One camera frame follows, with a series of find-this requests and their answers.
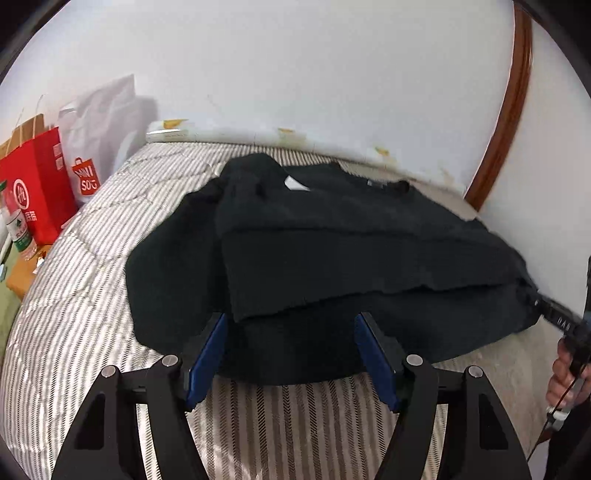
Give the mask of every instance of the plastic bottle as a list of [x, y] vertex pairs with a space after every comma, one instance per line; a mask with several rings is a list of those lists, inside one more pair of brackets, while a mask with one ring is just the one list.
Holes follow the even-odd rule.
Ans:
[[27, 228], [27, 221], [18, 207], [11, 188], [6, 180], [0, 182], [0, 212], [8, 233], [17, 250], [25, 260], [32, 259], [37, 253], [37, 244]]

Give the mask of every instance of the shopping bag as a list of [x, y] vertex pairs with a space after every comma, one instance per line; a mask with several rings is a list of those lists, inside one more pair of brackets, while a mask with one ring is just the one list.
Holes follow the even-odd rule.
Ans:
[[134, 76], [79, 96], [60, 109], [57, 126], [74, 196], [86, 203], [145, 142]]
[[77, 211], [57, 128], [18, 145], [0, 160], [0, 180], [12, 187], [37, 245], [52, 244]]

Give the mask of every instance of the white plastic bag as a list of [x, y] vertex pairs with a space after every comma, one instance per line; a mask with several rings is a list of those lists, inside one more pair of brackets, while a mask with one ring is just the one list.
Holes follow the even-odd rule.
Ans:
[[78, 204], [144, 143], [144, 126], [130, 75], [79, 96], [60, 109], [57, 126]]

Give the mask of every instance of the bed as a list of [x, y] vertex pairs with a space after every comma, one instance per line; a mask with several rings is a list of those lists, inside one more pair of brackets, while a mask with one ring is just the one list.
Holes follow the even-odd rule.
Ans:
[[[185, 193], [218, 175], [228, 159], [254, 151], [281, 164], [335, 160], [253, 145], [149, 144], [103, 185], [56, 241], [13, 325], [0, 385], [0, 433], [31, 479], [50, 478], [70, 423], [102, 367], [114, 364], [125, 372], [160, 357], [134, 338], [124, 277], [131, 249]], [[339, 163], [370, 179], [399, 179], [383, 168]], [[456, 194], [416, 186], [463, 218], [475, 216]], [[437, 366], [462, 371], [480, 365], [529, 451], [544, 422], [557, 339], [558, 333], [540, 321]], [[207, 399], [188, 418], [210, 478], [243, 480], [371, 479], [396, 421], [366, 374], [283, 387], [215, 377]], [[436, 477], [445, 421], [440, 406], [425, 479]], [[145, 406], [138, 406], [138, 423], [148, 478], [157, 479]]]

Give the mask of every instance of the black cable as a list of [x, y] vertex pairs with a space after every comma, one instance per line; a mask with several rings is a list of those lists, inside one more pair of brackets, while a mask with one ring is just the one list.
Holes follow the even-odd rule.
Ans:
[[[544, 433], [544, 430], [546, 429], [546, 427], [550, 423], [550, 419], [554, 417], [554, 413], [556, 412], [556, 410], [558, 410], [558, 406], [562, 403], [562, 401], [564, 400], [564, 398], [566, 397], [566, 395], [572, 390], [572, 388], [574, 387], [575, 382], [579, 379], [580, 374], [583, 373], [583, 370], [584, 370], [585, 367], [586, 367], [586, 364], [583, 364], [583, 366], [581, 368], [581, 371], [579, 372], [579, 375], [573, 380], [573, 382], [569, 385], [569, 387], [566, 389], [566, 391], [562, 394], [562, 397], [560, 397], [560, 400], [558, 400], [558, 403], [552, 409], [552, 411], [546, 415], [546, 421], [544, 423], [544, 426], [542, 427], [542, 430], [541, 430], [540, 434], [538, 435], [538, 440], [540, 439], [540, 437]], [[537, 447], [537, 445], [534, 446], [534, 449], [528, 455], [528, 457], [527, 457], [527, 462], [528, 463], [530, 462], [530, 458], [534, 454], [536, 447]]]

